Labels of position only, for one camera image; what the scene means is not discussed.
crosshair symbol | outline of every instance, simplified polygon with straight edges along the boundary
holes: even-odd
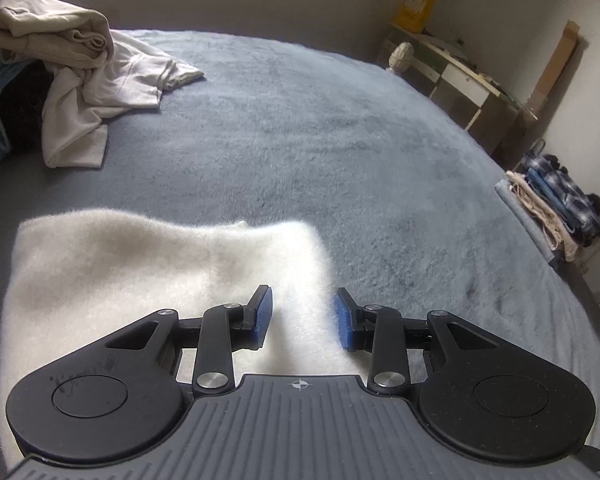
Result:
[[[291,386],[293,386],[297,390],[303,390],[307,386],[311,386],[311,384],[309,384],[307,381],[302,380],[302,379],[296,379],[295,381],[293,381],[292,383],[289,383],[289,384],[291,384]]]

bed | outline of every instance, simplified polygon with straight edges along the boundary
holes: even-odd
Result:
[[[193,225],[298,219],[358,303],[453,311],[581,377],[600,414],[587,314],[494,191],[502,170],[428,99],[377,66],[294,44],[131,34],[205,79],[160,111],[110,121],[100,170],[50,170],[39,153],[0,163],[0,306],[17,226],[34,216],[104,206]],[[600,415],[591,437],[600,446]]]

white cloth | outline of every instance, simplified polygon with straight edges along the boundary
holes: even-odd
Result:
[[[330,264],[313,228],[287,222],[191,228],[110,210],[21,224],[0,334],[0,444],[8,467],[21,459],[4,415],[24,375],[161,308],[181,318],[246,303],[273,289],[264,347],[234,352],[245,372],[361,374],[369,354],[344,351],[333,310]],[[194,351],[178,379],[189,381]]]
[[[114,52],[104,15],[59,0],[0,0],[0,48],[76,68],[103,67]]]
[[[112,30],[111,61],[94,70],[48,64],[55,77],[42,110],[42,154],[50,168],[99,168],[107,143],[103,119],[130,108],[158,108],[164,90],[203,73],[158,48]]]

pile of clothes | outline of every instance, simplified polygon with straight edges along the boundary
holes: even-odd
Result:
[[[0,160],[42,149],[45,164],[99,168],[103,119],[157,108],[199,69],[58,0],[0,0]]]
[[[555,155],[529,152],[520,168],[524,173],[507,171],[510,190],[541,223],[549,247],[570,262],[578,247],[600,238],[600,197],[585,194]]]

beige folded garment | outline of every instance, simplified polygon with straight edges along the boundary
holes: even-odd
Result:
[[[552,250],[556,250],[560,244],[563,244],[564,259],[568,262],[573,261],[578,245],[565,229],[560,217],[544,200],[536,195],[534,190],[526,183],[523,175],[507,171],[507,177],[512,183],[511,190],[518,197],[520,203],[542,222],[544,236]]]
[[[114,52],[107,19],[58,0],[0,0],[0,48],[72,68],[99,68]]]

